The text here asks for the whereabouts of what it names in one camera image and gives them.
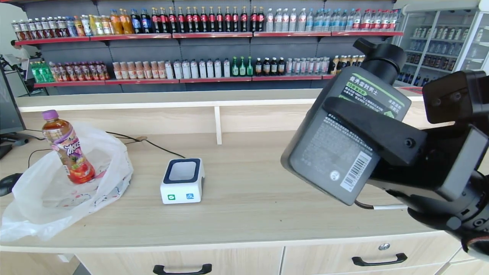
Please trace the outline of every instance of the computer monitor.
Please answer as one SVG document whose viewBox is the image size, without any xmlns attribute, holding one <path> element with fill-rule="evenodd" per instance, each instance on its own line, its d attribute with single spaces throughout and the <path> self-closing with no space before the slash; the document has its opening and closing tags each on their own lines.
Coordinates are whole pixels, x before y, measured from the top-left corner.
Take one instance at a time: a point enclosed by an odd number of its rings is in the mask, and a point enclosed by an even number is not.
<svg viewBox="0 0 489 275">
<path fill-rule="evenodd" d="M 0 135 L 25 130 L 3 68 L 0 67 Z"/>
</svg>

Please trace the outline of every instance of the white shirt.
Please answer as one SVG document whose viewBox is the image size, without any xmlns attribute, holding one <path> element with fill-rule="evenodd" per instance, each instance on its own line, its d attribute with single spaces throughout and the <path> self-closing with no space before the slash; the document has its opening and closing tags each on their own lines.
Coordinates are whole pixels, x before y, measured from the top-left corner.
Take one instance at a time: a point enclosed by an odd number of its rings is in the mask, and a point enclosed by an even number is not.
<svg viewBox="0 0 489 275">
<path fill-rule="evenodd" d="M 21 47 L 21 48 L 19 49 L 19 52 L 20 52 L 20 58 L 22 58 L 22 59 L 27 59 L 27 60 L 25 60 L 25 61 L 22 61 L 22 64 L 21 64 L 22 69 L 23 69 L 23 70 L 27 70 L 27 67 L 28 67 L 28 65 L 29 65 L 29 58 L 30 58 L 30 54 L 29 54 L 29 52 L 28 52 L 26 49 L 24 49 L 23 47 Z"/>
</svg>

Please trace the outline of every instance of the person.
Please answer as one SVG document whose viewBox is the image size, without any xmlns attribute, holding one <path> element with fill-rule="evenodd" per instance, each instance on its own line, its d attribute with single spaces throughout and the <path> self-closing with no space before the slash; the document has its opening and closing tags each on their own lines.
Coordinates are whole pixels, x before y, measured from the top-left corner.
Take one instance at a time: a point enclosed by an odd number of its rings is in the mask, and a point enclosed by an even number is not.
<svg viewBox="0 0 489 275">
<path fill-rule="evenodd" d="M 21 62 L 21 69 L 23 70 L 25 75 L 25 72 L 27 71 L 27 67 L 29 66 L 30 54 L 21 45 L 15 45 L 15 40 L 10 41 L 10 44 L 12 45 L 12 47 L 18 49 L 20 52 L 20 57 L 17 57 L 17 59 Z"/>
</svg>

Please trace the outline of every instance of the white plastic bag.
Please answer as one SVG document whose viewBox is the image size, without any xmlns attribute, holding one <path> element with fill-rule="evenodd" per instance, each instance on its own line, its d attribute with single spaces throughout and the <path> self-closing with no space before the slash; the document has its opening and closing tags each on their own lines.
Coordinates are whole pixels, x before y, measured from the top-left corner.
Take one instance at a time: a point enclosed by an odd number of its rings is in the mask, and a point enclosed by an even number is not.
<svg viewBox="0 0 489 275">
<path fill-rule="evenodd" d="M 127 147 L 117 138 L 84 123 L 73 123 L 80 145 L 96 170 L 95 179 L 73 184 L 56 152 L 27 169 L 15 184 L 14 201 L 2 217 L 0 239 L 24 236 L 48 240 L 54 235 L 115 202 L 133 174 Z"/>
</svg>

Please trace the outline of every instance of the glass fridge door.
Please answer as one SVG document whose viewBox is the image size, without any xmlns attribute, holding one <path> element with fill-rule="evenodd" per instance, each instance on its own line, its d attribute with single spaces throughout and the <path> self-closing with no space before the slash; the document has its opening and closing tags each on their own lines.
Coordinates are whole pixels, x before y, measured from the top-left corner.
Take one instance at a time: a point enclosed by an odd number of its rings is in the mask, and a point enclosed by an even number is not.
<svg viewBox="0 0 489 275">
<path fill-rule="evenodd" d="M 408 13 L 404 24 L 404 36 L 399 46 L 407 55 L 406 64 L 396 81 L 397 86 L 420 86 L 421 80 L 416 77 L 423 53 L 427 48 L 427 38 L 435 18 L 436 11 Z"/>
<path fill-rule="evenodd" d="M 457 64 L 457 70 L 478 70 L 483 68 L 489 52 L 489 14 L 479 13 L 474 28 L 468 36 L 461 61 Z"/>
<path fill-rule="evenodd" d="M 476 11 L 440 11 L 417 77 L 433 81 L 455 70 Z"/>
</svg>

